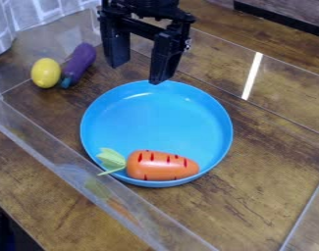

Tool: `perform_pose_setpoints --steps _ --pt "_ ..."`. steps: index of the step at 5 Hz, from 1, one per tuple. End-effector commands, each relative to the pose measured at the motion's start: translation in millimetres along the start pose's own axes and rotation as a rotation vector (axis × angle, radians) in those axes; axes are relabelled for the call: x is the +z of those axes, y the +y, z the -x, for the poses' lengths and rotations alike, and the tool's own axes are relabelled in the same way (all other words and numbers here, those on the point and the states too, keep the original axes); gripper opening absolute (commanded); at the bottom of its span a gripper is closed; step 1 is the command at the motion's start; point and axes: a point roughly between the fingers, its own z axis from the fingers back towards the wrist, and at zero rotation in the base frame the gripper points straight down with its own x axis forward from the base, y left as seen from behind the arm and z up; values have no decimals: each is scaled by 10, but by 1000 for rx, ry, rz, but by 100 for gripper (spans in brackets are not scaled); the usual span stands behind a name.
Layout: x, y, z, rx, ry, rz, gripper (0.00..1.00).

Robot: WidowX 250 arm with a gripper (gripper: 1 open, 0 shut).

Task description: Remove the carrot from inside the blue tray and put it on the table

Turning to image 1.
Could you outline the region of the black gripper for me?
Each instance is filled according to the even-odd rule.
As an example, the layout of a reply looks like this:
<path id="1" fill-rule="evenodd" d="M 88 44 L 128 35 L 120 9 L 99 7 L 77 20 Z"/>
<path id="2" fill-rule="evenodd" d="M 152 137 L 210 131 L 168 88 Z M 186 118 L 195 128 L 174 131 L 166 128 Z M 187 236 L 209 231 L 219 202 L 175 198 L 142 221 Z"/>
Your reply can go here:
<path id="1" fill-rule="evenodd" d="M 190 25 L 195 18 L 178 8 L 178 0 L 100 0 L 96 11 L 99 34 L 106 63 L 118 68 L 130 60 L 130 34 L 154 40 L 151 53 L 151 84 L 159 84 L 174 75 Z M 142 18 L 156 22 L 168 20 L 166 28 L 148 25 Z"/>

